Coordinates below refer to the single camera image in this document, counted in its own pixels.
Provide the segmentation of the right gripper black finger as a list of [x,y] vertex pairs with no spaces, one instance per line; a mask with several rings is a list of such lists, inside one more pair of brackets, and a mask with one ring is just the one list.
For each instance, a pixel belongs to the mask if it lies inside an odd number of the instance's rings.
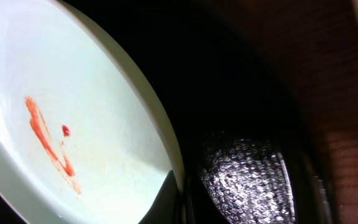
[[179,191],[174,173],[171,170],[167,174],[151,208],[139,224],[179,224],[180,221]]

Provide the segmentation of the light blue plate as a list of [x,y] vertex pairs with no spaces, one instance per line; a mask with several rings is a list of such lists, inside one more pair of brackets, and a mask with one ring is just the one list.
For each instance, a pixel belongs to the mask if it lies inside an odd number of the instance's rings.
[[0,196],[27,223],[139,223],[184,168],[126,51],[61,1],[0,1]]

